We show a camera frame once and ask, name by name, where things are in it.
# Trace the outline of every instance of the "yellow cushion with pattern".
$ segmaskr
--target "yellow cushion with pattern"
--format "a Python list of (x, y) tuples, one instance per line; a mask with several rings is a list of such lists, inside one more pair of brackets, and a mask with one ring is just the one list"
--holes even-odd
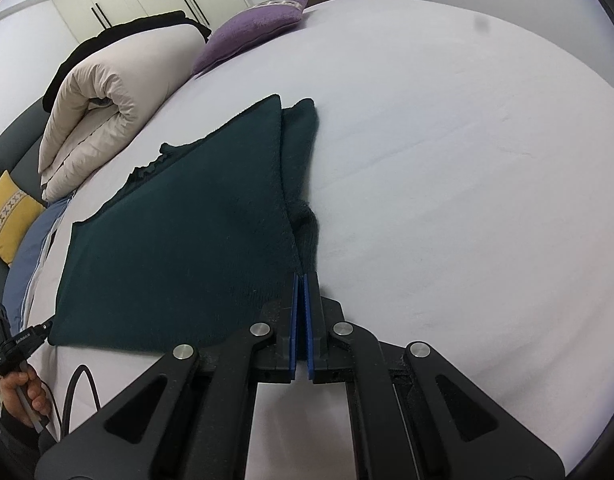
[(27, 193), (18, 189), (8, 171), (0, 177), (0, 257), (7, 265), (16, 256), (16, 251), (34, 220), (44, 207)]

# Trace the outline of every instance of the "metal screw head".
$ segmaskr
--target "metal screw head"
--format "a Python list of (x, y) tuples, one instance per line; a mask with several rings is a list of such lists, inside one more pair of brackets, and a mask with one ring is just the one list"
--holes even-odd
[(189, 345), (178, 345), (174, 348), (174, 357), (176, 359), (188, 359), (194, 355), (194, 347)]
[(267, 323), (254, 323), (249, 327), (249, 331), (256, 336), (263, 336), (269, 334), (270, 327)]
[(350, 323), (341, 321), (334, 325), (334, 332), (338, 335), (349, 335), (354, 332), (354, 327)]
[(427, 357), (431, 353), (431, 349), (425, 343), (417, 342), (409, 347), (409, 351), (414, 357)]

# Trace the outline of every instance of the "black cable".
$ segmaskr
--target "black cable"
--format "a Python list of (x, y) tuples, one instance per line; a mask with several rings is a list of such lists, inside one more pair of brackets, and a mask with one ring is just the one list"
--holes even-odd
[(71, 376), (71, 380), (69, 380), (69, 386), (67, 386), (67, 393), (65, 394), (65, 404), (62, 407), (62, 427), (60, 428), (60, 439), (65, 438), (69, 434), (69, 421), (71, 419), (71, 405), (73, 403), (73, 396), (76, 392), (76, 386), (78, 384), (78, 380), (82, 375), (82, 372), (87, 374), (87, 379), (89, 379), (89, 386), (91, 387), (91, 394), (94, 396), (94, 403), (96, 404), (96, 410), (100, 410), (100, 399), (98, 399), (98, 391), (96, 390), (96, 383), (94, 382), (94, 378), (91, 375), (91, 371), (87, 368), (86, 365), (80, 365), (76, 368), (76, 371)]
[(50, 386), (47, 383), (45, 383), (42, 379), (40, 379), (40, 382), (42, 384), (44, 384), (44, 386), (49, 391), (50, 397), (52, 397), (53, 411), (56, 414), (56, 418), (58, 419), (58, 426), (60, 428), (60, 433), (62, 433), (62, 420), (60, 419), (60, 412), (58, 410), (58, 404), (56, 404), (56, 398), (53, 396), (53, 392), (52, 392), (52, 389), (50, 388)]

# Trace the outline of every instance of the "blue bedding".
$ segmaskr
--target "blue bedding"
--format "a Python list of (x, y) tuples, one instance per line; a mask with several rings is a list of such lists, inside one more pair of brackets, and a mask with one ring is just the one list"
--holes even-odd
[(34, 272), (42, 263), (42, 247), (56, 220), (62, 217), (69, 200), (71, 195), (54, 202), (36, 219), (24, 235), (14, 261), (11, 262), (2, 293), (2, 304), (7, 311), (13, 334), (22, 330), (24, 298)]

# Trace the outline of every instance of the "dark green sweater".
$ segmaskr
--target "dark green sweater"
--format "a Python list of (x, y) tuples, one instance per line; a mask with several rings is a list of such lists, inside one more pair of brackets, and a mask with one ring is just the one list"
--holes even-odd
[(289, 272), (314, 270), (301, 199), (317, 129), (311, 99), (270, 96), (192, 144), (163, 144), (74, 224), (54, 345), (168, 351), (216, 344), (255, 321)]

